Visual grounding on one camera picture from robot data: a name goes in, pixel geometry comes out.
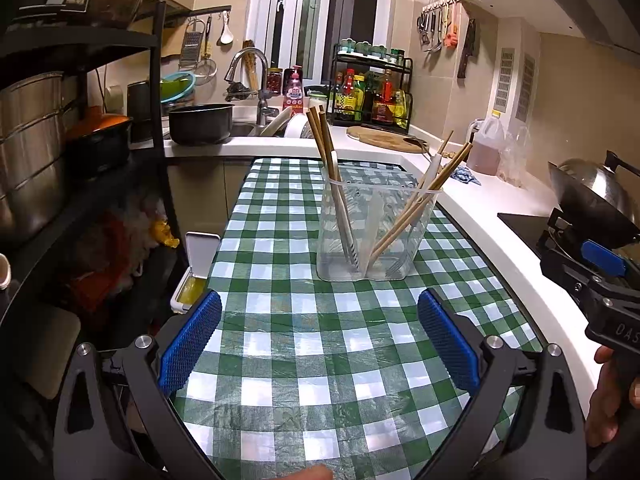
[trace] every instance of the red sauce jar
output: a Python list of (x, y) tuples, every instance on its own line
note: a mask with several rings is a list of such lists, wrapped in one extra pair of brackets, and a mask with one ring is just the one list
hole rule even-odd
[(282, 94), (282, 69), (270, 68), (267, 70), (267, 90)]

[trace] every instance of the kitchen window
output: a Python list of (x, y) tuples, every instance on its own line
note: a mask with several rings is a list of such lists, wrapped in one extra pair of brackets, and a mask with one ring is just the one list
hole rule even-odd
[(391, 0), (251, 0), (246, 37), (272, 67), (300, 65), (306, 86), (328, 82), (341, 38), (386, 44)]

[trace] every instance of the human hand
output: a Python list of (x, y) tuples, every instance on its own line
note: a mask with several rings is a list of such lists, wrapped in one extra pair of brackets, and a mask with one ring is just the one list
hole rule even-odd
[[(602, 364), (598, 386), (589, 401), (589, 415), (585, 425), (587, 444), (597, 447), (613, 440), (618, 432), (616, 412), (622, 401), (622, 392), (618, 386), (616, 365), (611, 360), (613, 350), (601, 346), (596, 350), (594, 360)], [(629, 402), (640, 408), (640, 377), (636, 378), (628, 391)]]
[(310, 469), (304, 469), (293, 473), (282, 480), (333, 480), (334, 474), (323, 465), (315, 465)]

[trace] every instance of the green checkered tablecloth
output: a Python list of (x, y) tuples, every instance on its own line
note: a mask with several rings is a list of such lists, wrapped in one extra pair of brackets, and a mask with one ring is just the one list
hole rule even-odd
[[(175, 406), (229, 479), (323, 463), (336, 479), (410, 480), (468, 399), (417, 320), (427, 286), (485, 335), (542, 349), (500, 279), (439, 208), (406, 279), (319, 280), (322, 188), (318, 161), (256, 160), (211, 269), (222, 322)], [(494, 442), (517, 403), (512, 390)]]

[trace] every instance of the faucet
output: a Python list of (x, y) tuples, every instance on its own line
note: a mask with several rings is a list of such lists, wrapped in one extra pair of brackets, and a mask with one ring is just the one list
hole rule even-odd
[(229, 70), (226, 72), (225, 81), (228, 83), (234, 82), (234, 75), (236, 74), (236, 66), (238, 65), (238, 61), (242, 59), (244, 54), (255, 54), (260, 58), (260, 62), (262, 63), (262, 84), (260, 85), (260, 90), (258, 92), (258, 113), (256, 117), (256, 124), (258, 126), (266, 126), (267, 117), (275, 117), (278, 115), (277, 108), (269, 108), (267, 106), (267, 99), (272, 97), (274, 94), (269, 92), (267, 88), (267, 57), (264, 53), (254, 46), (249, 46), (247, 48), (243, 48), (239, 50), (234, 58), (231, 60), (231, 65), (229, 65)]

